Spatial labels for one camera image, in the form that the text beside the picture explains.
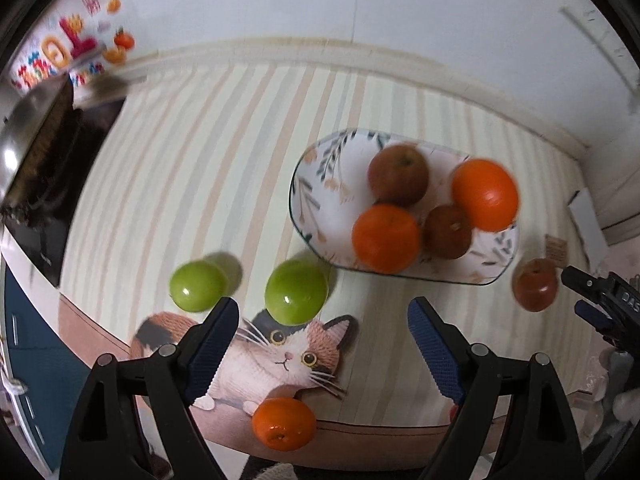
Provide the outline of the red apple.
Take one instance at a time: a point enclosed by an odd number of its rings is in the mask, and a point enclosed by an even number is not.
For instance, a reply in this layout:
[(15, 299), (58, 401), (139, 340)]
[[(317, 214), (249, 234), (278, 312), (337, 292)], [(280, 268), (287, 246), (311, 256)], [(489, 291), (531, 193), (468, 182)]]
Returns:
[(559, 289), (554, 263), (547, 258), (521, 261), (512, 276), (515, 301), (528, 312), (541, 312), (553, 304)]

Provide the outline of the small orange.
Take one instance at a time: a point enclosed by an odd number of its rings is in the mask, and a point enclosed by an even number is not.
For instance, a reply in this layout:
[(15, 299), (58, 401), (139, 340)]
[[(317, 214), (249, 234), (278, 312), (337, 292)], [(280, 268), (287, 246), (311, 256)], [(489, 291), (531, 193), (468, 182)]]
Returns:
[(266, 399), (252, 416), (254, 436), (270, 450), (296, 451), (314, 440), (317, 419), (304, 402), (293, 398)]

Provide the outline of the green apple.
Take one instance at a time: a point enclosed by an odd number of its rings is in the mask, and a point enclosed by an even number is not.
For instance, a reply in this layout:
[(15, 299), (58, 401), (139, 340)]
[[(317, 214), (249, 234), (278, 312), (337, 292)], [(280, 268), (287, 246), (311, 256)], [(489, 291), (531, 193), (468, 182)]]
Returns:
[(285, 326), (312, 320), (329, 296), (329, 280), (315, 263), (291, 259), (271, 273), (265, 287), (265, 308)]
[(228, 289), (229, 280), (223, 270), (206, 260), (190, 261), (171, 275), (169, 296), (186, 312), (200, 313), (216, 306)]

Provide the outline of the small red cherry tomato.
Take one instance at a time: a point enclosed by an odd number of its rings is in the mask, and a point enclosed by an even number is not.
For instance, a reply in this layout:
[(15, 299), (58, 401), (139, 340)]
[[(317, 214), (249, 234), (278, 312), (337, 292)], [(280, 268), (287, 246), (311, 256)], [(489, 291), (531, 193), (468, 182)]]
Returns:
[(457, 406), (457, 404), (454, 404), (449, 410), (449, 421), (450, 422), (454, 421), (454, 418), (457, 415), (457, 411), (458, 411), (458, 406)]

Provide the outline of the brown mat label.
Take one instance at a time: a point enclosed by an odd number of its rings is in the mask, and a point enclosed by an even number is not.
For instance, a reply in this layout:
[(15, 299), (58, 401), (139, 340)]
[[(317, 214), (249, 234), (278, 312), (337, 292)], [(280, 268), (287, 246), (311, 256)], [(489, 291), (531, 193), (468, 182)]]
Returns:
[(562, 238), (546, 234), (544, 236), (544, 258), (557, 268), (565, 268), (568, 263), (568, 243)]

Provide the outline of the white card on counter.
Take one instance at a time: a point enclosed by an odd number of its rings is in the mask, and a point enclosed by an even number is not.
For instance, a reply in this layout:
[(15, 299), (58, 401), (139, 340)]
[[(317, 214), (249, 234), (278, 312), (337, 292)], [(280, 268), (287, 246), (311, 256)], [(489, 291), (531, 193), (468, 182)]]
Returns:
[(582, 188), (574, 194), (568, 203), (568, 210), (582, 240), (591, 271), (594, 271), (608, 254), (608, 243), (599, 226), (588, 188)]

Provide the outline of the blue cabinet front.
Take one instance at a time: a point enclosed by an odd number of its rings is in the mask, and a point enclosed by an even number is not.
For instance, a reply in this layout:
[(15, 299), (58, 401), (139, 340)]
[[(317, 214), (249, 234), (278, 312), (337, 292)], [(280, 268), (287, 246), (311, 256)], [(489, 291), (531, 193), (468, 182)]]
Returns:
[(18, 398), (27, 428), (56, 469), (89, 367), (50, 329), (10, 271), (4, 274), (4, 328), (12, 375), (27, 386)]

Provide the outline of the large orange far right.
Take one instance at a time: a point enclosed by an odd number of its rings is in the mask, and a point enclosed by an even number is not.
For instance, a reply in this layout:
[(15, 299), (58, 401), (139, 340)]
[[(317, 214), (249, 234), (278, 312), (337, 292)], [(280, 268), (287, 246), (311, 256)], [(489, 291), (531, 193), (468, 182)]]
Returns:
[(503, 166), (486, 158), (462, 162), (451, 176), (451, 198), (475, 229), (501, 232), (515, 220), (520, 208), (518, 186)]

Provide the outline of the dark small mandarin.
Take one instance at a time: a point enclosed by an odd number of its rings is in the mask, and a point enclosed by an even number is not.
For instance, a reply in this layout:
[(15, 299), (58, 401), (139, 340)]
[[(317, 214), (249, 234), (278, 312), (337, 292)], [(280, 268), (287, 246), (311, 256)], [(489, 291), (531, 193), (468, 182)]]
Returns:
[(455, 204), (435, 207), (423, 223), (423, 250), (434, 258), (459, 259), (470, 249), (472, 239), (471, 221), (464, 210)]

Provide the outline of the orange front of plate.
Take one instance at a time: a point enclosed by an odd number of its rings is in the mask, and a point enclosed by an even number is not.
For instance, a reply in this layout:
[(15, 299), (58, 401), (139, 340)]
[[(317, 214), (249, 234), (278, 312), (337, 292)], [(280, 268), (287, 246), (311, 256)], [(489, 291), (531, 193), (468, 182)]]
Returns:
[(421, 232), (407, 209), (375, 204), (352, 226), (352, 248), (372, 271), (398, 274), (413, 264), (421, 250)]

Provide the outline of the black induction cooktop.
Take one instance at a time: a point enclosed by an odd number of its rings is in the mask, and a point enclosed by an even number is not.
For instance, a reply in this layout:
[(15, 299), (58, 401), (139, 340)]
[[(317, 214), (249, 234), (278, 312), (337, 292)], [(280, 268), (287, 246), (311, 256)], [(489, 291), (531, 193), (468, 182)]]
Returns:
[(72, 143), (55, 155), (26, 204), (1, 215), (30, 262), (54, 286), (61, 281), (70, 224), (90, 169), (124, 106), (118, 99), (75, 110), (67, 122)]

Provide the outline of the red-brown apple on plate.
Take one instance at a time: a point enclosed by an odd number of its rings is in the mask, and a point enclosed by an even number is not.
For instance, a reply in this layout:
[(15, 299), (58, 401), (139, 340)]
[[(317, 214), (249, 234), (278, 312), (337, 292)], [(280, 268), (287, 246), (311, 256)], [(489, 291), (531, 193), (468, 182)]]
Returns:
[(383, 148), (368, 167), (368, 185), (380, 203), (410, 207), (419, 203), (430, 184), (430, 167), (414, 146), (395, 144)]

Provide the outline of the floral oval ceramic plate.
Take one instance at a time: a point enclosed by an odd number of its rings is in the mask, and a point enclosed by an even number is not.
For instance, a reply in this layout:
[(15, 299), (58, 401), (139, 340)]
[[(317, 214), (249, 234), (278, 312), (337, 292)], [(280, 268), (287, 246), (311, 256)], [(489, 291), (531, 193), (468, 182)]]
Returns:
[[(349, 128), (312, 144), (300, 156), (288, 191), (288, 212), (295, 231), (320, 259), (337, 269), (371, 274), (352, 248), (352, 226), (375, 203), (367, 171), (383, 148), (409, 144), (430, 166), (430, 186), (410, 209), (423, 222), (436, 206), (451, 202), (452, 172), (468, 154), (378, 130)], [(456, 260), (420, 254), (398, 278), (461, 285), (489, 285), (500, 278), (518, 253), (518, 226), (501, 232), (476, 230), (470, 249)]]

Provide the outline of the striped mat with cat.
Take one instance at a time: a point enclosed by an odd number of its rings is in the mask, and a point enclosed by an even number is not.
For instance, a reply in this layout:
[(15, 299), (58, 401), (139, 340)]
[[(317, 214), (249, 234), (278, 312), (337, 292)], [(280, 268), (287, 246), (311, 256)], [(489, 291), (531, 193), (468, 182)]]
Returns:
[(151, 315), (175, 313), (169, 278), (203, 257), (231, 275), (243, 314), (264, 306), (272, 270), (317, 242), (335, 259), (317, 193), (355, 201), (352, 163), (323, 182), (305, 181), (304, 234), (288, 214), (296, 168), (317, 169), (314, 144), (349, 128), (369, 130), (376, 148), (393, 134), (501, 162), (521, 193), (520, 242), (478, 246), (470, 284), (424, 282), (336, 270), (322, 320), (356, 318), (356, 337), (338, 368), (344, 396), (319, 388), (303, 398), (317, 437), (292, 454), (315, 467), (392, 468), (423, 463), (442, 440), (450, 404), (437, 390), (406, 321), (426, 297), (466, 338), (502, 356), (546, 352), (565, 391), (592, 386), (597, 355), (590, 327), (561, 290), (544, 312), (514, 300), (511, 276), (553, 235), (568, 260), (586, 259), (567, 204), (584, 183), (577, 162), (521, 126), (442, 94), (370, 75), (314, 66), (227, 65), (150, 78), (130, 93), (94, 163), (70, 227), (62, 265), (58, 332), (84, 362), (134, 355), (134, 334)]

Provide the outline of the steel wok pan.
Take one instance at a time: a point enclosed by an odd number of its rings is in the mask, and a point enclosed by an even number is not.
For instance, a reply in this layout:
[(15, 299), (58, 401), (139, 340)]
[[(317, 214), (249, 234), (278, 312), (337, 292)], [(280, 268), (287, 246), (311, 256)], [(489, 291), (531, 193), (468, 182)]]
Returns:
[(17, 102), (1, 130), (1, 205), (20, 202), (18, 174), (49, 119), (64, 119), (73, 107), (74, 86), (69, 70), (38, 82)]

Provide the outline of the white wall socket right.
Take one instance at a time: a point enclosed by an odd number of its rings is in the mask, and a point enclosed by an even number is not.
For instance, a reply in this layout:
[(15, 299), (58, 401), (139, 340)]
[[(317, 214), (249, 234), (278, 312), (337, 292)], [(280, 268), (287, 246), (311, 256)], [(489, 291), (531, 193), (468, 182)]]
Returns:
[(638, 65), (602, 13), (594, 6), (561, 6), (560, 13), (596, 47), (627, 89), (631, 93), (636, 92), (639, 81)]

